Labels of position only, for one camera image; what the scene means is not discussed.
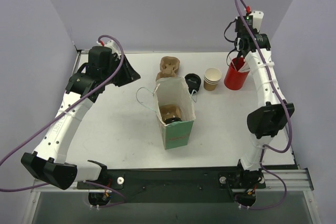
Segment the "brown cardboard cup carrier stack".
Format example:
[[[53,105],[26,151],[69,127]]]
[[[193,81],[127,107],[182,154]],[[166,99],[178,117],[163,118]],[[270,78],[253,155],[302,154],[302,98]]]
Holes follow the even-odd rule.
[[[156,81],[161,78],[177,77],[180,67],[180,60],[176,57],[165,56],[160,61],[160,72],[156,76]]]

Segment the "green paper takeout bag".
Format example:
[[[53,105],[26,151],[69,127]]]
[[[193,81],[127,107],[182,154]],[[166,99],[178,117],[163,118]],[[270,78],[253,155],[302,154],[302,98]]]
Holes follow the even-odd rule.
[[[153,111],[158,120],[165,150],[186,146],[188,144],[194,121],[196,120],[194,103],[197,91],[189,92],[185,78],[169,77],[156,81],[153,91],[140,87],[151,93],[153,107],[138,103]]]

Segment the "single brown cardboard cup carrier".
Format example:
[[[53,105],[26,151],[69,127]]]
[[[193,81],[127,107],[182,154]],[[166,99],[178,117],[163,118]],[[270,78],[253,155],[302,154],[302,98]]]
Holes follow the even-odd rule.
[[[159,107],[162,121],[164,122],[168,118],[179,117],[182,119],[181,109],[178,105],[168,104]]]

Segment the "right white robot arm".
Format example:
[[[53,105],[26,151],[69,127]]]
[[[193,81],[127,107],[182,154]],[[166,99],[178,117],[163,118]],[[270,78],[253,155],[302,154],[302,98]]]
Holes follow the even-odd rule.
[[[280,90],[274,72],[269,39],[266,34],[260,33],[263,17],[264,13],[259,10],[244,16],[253,37],[248,33],[240,17],[236,18],[235,27],[237,33],[235,46],[239,51],[238,55],[249,67],[258,98],[257,109],[247,116],[247,126],[253,146],[249,147],[239,160],[242,168],[248,173],[261,170],[260,157],[265,149],[264,145],[277,139],[278,133],[281,133],[287,124],[286,114],[281,104],[285,104],[290,116],[295,110],[293,104],[286,101]]]

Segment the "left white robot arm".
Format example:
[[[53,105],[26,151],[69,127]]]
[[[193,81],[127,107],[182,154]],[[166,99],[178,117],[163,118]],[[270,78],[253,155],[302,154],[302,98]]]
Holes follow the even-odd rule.
[[[84,164],[66,162],[70,143],[86,113],[113,84],[121,87],[136,81],[140,75],[115,46],[94,46],[88,51],[88,61],[69,78],[62,103],[42,141],[32,153],[24,153],[21,163],[36,179],[60,189],[74,182],[88,180],[94,187],[106,185],[106,166],[96,161]]]

